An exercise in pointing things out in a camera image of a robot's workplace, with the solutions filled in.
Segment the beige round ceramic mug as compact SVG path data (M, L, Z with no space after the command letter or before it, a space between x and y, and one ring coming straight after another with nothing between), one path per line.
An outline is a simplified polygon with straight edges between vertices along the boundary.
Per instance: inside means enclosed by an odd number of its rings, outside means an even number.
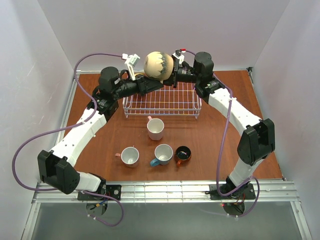
M162 83L169 79L173 67L174 60L169 54L153 51L145 57L143 70L147 77Z

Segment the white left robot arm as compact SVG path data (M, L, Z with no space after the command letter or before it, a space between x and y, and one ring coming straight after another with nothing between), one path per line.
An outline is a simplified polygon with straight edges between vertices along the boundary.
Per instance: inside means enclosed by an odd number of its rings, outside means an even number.
M96 192L103 178L76 171L74 166L81 152L96 133L108 122L119 107L118 100L131 95L144 95L161 89L162 80L144 74L122 78L127 70L118 71L109 66L100 72L98 86L92 92L92 101L86 106L77 126L50 151L37 156L40 179L68 195L75 190Z

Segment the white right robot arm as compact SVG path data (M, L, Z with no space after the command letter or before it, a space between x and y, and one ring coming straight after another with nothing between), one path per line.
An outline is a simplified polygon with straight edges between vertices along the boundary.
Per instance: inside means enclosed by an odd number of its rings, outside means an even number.
M240 134L237 146L239 159L226 183L216 184L211 195L240 196L248 188L257 167L275 150L275 125L248 111L233 96L232 90L215 75L212 56L204 51L194 54L192 66L184 60L185 49L172 54L173 70L167 84L193 83L199 98L226 117Z

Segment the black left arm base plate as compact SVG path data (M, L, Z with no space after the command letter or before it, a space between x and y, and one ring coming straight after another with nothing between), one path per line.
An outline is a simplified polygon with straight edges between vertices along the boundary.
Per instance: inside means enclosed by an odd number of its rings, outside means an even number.
M122 186L120 184L111 184L103 186L100 190L96 192L96 194L109 196L117 199L118 201L121 199ZM78 201L103 201L105 197L90 195L87 193L79 192L77 194Z

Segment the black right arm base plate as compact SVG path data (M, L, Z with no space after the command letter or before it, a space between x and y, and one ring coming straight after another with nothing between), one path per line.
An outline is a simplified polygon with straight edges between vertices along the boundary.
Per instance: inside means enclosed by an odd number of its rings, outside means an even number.
M241 200L244 198L245 200L255 200L256 192L254 190L254 186L251 183L247 183L242 186L237 191L233 192L228 196L221 196L216 188L215 184L209 185L209 190L204 192L206 195L209 195L211 200L237 200L240 198Z

